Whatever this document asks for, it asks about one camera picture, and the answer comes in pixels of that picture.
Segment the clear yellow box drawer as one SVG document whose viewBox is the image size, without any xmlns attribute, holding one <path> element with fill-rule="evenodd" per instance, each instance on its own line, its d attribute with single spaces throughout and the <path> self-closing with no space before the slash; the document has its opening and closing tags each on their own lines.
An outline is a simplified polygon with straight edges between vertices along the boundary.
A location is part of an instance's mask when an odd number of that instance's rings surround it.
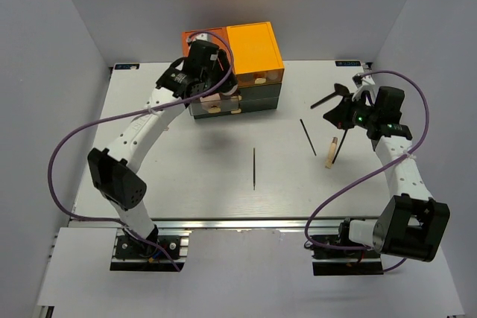
<svg viewBox="0 0 477 318">
<path fill-rule="evenodd" d="M 256 71 L 244 74 L 237 74 L 239 88 L 251 86 L 263 86 L 273 83 L 281 83 L 284 69 L 272 69 L 267 71 Z"/>
</svg>

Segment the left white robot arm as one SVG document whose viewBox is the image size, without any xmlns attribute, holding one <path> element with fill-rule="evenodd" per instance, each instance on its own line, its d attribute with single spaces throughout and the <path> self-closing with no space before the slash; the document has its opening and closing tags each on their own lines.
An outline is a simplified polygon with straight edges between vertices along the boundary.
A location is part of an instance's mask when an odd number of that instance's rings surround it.
<svg viewBox="0 0 477 318">
<path fill-rule="evenodd" d="M 94 187 L 108 200 L 124 224 L 132 249 L 140 257 L 157 251 L 158 228 L 143 199 L 147 185 L 139 177 L 141 164 L 169 124 L 188 107 L 188 99 L 231 95 L 238 87 L 229 61 L 228 48 L 194 39 L 185 57 L 175 60 L 156 81 L 137 115 L 104 149 L 91 149 L 87 156 Z"/>
</svg>

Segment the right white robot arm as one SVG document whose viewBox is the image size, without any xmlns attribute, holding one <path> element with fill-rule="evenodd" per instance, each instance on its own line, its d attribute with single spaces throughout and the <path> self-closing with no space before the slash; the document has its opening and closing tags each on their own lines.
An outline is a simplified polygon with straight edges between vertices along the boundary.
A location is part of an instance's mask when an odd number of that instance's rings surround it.
<svg viewBox="0 0 477 318">
<path fill-rule="evenodd" d="M 404 92 L 383 86 L 372 104 L 367 104 L 364 95 L 349 91 L 342 92 L 341 97 L 337 107 L 323 117 L 340 130 L 365 129 L 374 153 L 386 168 L 390 201 L 375 221 L 345 220 L 336 239 L 337 250 L 348 258 L 367 247 L 379 254 L 432 261 L 450 210 L 433 198 L 411 154 L 411 131 L 400 122 Z"/>
</svg>

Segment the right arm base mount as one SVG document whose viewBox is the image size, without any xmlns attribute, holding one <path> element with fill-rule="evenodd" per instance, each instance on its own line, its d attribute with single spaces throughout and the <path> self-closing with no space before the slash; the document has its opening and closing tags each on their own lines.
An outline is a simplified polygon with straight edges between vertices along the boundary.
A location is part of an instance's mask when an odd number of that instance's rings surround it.
<svg viewBox="0 0 477 318">
<path fill-rule="evenodd" d="M 337 234 L 316 234 L 311 238 L 328 246 L 358 246 L 348 238 L 350 221 L 350 218 L 342 221 Z M 384 273 L 381 256 L 374 251 L 317 247 L 310 241 L 303 247 L 312 253 L 314 276 L 378 276 Z"/>
</svg>

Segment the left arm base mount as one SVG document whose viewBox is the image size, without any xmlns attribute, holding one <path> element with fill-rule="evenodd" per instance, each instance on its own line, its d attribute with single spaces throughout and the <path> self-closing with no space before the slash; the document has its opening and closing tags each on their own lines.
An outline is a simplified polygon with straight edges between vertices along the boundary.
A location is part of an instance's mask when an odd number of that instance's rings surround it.
<svg viewBox="0 0 477 318">
<path fill-rule="evenodd" d="M 110 271 L 178 272 L 186 262 L 186 238 L 181 235 L 154 234 L 161 249 L 138 241 L 118 230 L 110 259 Z"/>
</svg>

